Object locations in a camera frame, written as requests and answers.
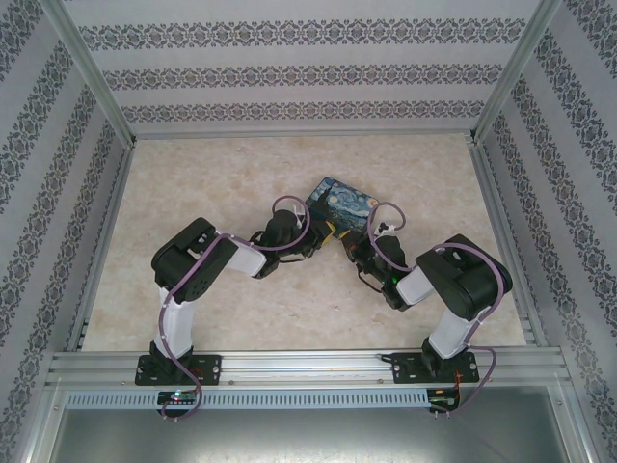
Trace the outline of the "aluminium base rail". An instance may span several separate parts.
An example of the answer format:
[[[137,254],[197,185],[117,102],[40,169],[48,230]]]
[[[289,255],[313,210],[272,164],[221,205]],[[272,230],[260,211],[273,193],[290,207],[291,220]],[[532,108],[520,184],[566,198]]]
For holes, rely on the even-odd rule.
[[[379,350],[222,352],[219,387],[315,389],[386,386],[391,366]],[[549,386],[572,381],[556,347],[498,347],[490,386]],[[133,388],[139,352],[67,352],[53,355],[44,386],[65,390]]]

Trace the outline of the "grey sheet metal panel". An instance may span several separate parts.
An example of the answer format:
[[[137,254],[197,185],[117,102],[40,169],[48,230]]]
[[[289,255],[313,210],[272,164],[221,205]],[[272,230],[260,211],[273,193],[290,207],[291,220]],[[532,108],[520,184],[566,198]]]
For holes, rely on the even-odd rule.
[[[414,409],[69,410],[51,463],[583,463],[545,417],[474,422]]]

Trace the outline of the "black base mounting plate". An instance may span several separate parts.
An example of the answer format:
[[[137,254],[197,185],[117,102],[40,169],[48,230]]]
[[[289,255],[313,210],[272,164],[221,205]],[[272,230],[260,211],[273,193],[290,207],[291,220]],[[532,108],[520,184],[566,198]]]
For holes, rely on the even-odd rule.
[[[182,358],[181,363],[202,386],[217,386],[220,381],[222,357],[197,355]],[[151,355],[139,358],[134,382],[137,386],[194,386],[195,381],[171,359],[156,359]]]
[[[418,352],[401,352],[384,355],[382,360],[391,364],[395,384],[475,384],[480,381],[479,370],[473,353],[463,352],[443,362],[437,373],[431,373]]]

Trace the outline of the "aluminium table side rail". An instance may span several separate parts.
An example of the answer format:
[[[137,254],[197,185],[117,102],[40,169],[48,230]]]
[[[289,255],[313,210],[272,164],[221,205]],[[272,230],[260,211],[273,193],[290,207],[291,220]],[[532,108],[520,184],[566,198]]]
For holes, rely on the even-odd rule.
[[[65,352],[74,352],[83,345],[83,331],[88,329],[88,323],[94,307],[96,293],[102,277],[105,260],[109,252],[114,226],[121,207],[122,196],[129,176],[136,145],[127,148],[116,169],[113,188],[110,190],[102,222],[96,235],[91,260],[86,270],[86,279],[77,298],[75,312],[69,325],[68,336],[64,347]]]
[[[503,207],[498,188],[490,169],[489,161],[481,146],[468,143],[470,159],[475,170],[480,191],[487,207],[489,219],[496,237],[496,245],[503,265],[511,274],[513,287],[511,295],[514,300],[523,334],[528,345],[547,347],[534,300],[527,284],[523,266],[519,259],[514,236],[507,221],[506,210]]]

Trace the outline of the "aluminium frame post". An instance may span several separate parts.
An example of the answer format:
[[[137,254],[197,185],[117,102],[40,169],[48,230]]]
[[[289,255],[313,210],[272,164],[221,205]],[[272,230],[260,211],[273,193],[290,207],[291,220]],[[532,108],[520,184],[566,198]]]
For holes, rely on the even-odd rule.
[[[92,90],[107,120],[125,147],[133,147],[136,136],[115,99],[93,54],[72,20],[63,0],[38,0],[52,26],[64,43],[74,64]]]
[[[501,76],[498,78],[496,86],[490,94],[475,127],[466,138],[470,147],[476,146],[486,137],[561,3],[562,0],[539,1]]]

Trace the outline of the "starry night print box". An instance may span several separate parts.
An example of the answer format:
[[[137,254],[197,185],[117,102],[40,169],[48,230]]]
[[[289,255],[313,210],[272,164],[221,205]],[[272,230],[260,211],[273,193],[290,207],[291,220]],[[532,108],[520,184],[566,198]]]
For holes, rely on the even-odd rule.
[[[334,237],[362,232],[378,200],[336,178],[324,177],[306,199],[312,219],[334,227]]]

